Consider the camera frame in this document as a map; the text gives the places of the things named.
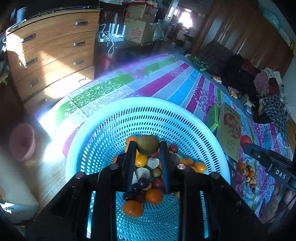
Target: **window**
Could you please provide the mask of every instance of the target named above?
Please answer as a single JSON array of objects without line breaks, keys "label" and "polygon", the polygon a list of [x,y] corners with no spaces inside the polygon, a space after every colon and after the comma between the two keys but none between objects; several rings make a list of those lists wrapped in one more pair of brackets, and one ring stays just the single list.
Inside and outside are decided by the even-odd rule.
[{"label": "window", "polygon": [[190,13],[189,12],[183,12],[181,14],[180,19],[179,19],[179,23],[183,23],[184,27],[186,27],[186,28],[192,27],[192,19],[190,18]]},{"label": "window", "polygon": [[175,16],[179,16],[181,14],[182,10],[180,9],[180,7],[177,7],[176,10],[174,11],[174,15]]}]

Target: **wooden wardrobe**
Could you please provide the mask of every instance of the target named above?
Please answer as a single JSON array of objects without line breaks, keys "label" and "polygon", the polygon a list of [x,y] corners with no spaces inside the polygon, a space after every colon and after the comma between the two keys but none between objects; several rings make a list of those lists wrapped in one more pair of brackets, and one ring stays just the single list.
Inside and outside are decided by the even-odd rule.
[{"label": "wooden wardrobe", "polygon": [[282,77],[294,56],[254,0],[214,0],[190,53],[197,54],[212,40],[249,59],[259,69],[279,71]]}]

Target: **green box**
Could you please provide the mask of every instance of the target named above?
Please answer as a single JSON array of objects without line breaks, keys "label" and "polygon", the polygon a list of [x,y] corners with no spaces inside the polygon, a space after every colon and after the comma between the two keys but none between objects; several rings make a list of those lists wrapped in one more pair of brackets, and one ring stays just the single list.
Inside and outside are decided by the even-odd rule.
[{"label": "green box", "polygon": [[206,114],[205,124],[210,131],[215,135],[219,123],[220,107],[213,105]]}]

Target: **kiwi fruit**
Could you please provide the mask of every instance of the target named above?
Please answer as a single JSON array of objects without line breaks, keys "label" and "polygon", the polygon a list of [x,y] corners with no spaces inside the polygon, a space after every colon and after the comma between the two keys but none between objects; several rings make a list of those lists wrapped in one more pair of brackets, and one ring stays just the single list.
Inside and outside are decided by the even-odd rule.
[{"label": "kiwi fruit", "polygon": [[158,151],[159,139],[153,135],[143,135],[137,139],[138,151],[145,155],[150,156]]}]

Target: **drawer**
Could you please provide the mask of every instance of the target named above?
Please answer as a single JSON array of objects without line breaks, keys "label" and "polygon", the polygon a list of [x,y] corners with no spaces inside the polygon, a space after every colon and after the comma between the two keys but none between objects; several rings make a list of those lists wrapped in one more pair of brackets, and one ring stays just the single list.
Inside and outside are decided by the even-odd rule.
[{"label": "drawer", "polygon": [[94,48],[96,31],[72,34],[35,46],[19,56],[8,51],[15,82],[29,73],[63,57]]},{"label": "drawer", "polygon": [[99,12],[80,12],[53,16],[25,25],[6,37],[7,50],[17,55],[63,36],[96,31]]},{"label": "drawer", "polygon": [[45,88],[25,103],[29,114],[38,116],[59,99],[94,79],[94,66],[69,75]]},{"label": "drawer", "polygon": [[33,71],[15,84],[21,99],[26,100],[53,82],[92,66],[93,55],[93,49],[86,50],[61,58]]}]

